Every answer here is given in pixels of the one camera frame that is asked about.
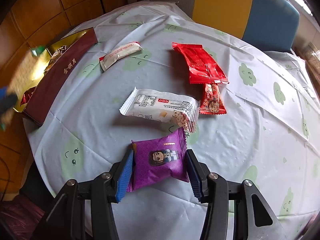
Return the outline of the purple cartoon snack packet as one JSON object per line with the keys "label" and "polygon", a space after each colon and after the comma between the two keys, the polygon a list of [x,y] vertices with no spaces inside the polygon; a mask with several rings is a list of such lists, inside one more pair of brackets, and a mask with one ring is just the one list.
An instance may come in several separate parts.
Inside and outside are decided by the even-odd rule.
{"label": "purple cartoon snack packet", "polygon": [[184,166],[187,150],[184,129],[178,128],[158,139],[133,141],[132,147],[134,164],[128,192],[151,186],[169,177],[189,181]]}

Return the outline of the large red snack packet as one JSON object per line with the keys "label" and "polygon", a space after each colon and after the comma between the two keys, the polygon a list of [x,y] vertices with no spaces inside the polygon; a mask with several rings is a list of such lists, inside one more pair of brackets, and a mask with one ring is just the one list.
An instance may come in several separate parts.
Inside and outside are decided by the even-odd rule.
{"label": "large red snack packet", "polygon": [[189,67],[189,82],[191,84],[229,83],[225,72],[201,44],[172,42],[172,48],[185,58]]}

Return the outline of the white green-cloud tablecloth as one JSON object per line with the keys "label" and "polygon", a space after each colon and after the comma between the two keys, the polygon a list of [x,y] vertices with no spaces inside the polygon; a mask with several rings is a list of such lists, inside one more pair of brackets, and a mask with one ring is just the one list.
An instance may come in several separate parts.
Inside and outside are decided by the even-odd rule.
{"label": "white green-cloud tablecloth", "polygon": [[172,3],[140,2],[82,23],[97,44],[61,69],[65,82],[29,132],[52,195],[95,178],[131,142],[185,133],[197,159],[251,180],[288,239],[319,212],[319,98],[305,62],[262,52],[193,22]]}

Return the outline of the green-wrapped cracker pack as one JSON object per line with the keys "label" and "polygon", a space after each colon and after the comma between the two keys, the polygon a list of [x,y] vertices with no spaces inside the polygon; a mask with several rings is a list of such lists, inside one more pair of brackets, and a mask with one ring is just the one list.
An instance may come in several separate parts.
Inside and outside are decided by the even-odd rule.
{"label": "green-wrapped cracker pack", "polygon": [[[45,46],[38,46],[26,52],[24,58],[17,65],[16,71],[14,72],[9,84],[5,86],[7,87],[8,94],[10,92],[16,93],[19,99],[19,96],[22,95],[23,88],[28,84],[29,77],[45,49]],[[6,113],[1,114],[1,131],[5,131],[5,129],[10,125],[13,114],[14,107],[12,110],[8,110]]]}

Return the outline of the shiny red foil snack bag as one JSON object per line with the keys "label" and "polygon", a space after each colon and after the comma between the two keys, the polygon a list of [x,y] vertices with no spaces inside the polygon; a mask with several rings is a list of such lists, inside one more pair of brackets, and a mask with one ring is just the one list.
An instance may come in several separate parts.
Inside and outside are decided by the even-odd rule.
{"label": "shiny red foil snack bag", "polygon": [[35,89],[36,89],[36,87],[31,87],[24,92],[22,99],[21,99],[21,102],[20,102],[20,105],[25,105],[28,103],[28,101],[30,100]]}

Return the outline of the small red patterned snack packet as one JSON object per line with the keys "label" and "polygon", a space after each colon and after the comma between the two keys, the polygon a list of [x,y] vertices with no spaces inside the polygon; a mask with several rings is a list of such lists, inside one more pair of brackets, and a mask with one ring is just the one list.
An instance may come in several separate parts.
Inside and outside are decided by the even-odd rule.
{"label": "small red patterned snack packet", "polygon": [[218,85],[214,83],[204,84],[200,114],[221,115],[226,113],[227,110],[223,104]]}

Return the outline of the grey yellow blue sofa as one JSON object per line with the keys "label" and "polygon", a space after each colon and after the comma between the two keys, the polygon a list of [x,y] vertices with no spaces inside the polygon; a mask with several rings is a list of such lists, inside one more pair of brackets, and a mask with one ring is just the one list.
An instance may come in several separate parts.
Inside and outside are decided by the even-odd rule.
{"label": "grey yellow blue sofa", "polygon": [[288,0],[152,0],[176,3],[194,22],[262,51],[289,52],[299,12]]}

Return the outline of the white red-end snack packet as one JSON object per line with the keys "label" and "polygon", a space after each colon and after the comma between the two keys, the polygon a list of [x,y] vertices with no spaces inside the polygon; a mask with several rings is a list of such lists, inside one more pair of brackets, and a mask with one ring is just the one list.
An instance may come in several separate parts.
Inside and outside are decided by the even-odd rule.
{"label": "white red-end snack packet", "polygon": [[118,60],[142,50],[138,42],[129,42],[112,50],[108,54],[99,58],[100,68],[106,72]]}

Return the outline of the gold and maroon gift box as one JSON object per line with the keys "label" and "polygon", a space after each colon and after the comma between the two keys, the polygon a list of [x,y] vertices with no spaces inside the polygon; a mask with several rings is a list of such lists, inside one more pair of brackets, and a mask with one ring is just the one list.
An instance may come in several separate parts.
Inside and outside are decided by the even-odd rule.
{"label": "gold and maroon gift box", "polygon": [[[14,110],[42,126],[61,87],[83,55],[97,43],[93,28],[68,35],[45,49],[23,88]],[[20,105],[26,90],[36,87],[30,100]]]}

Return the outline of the white nutrition-label snack bar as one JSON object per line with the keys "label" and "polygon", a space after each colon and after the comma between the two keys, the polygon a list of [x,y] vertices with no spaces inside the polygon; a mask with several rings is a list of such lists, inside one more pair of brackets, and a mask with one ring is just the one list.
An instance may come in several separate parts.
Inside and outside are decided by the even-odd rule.
{"label": "white nutrition-label snack bar", "polygon": [[175,124],[193,133],[199,118],[200,101],[187,95],[135,88],[119,111],[124,116]]}

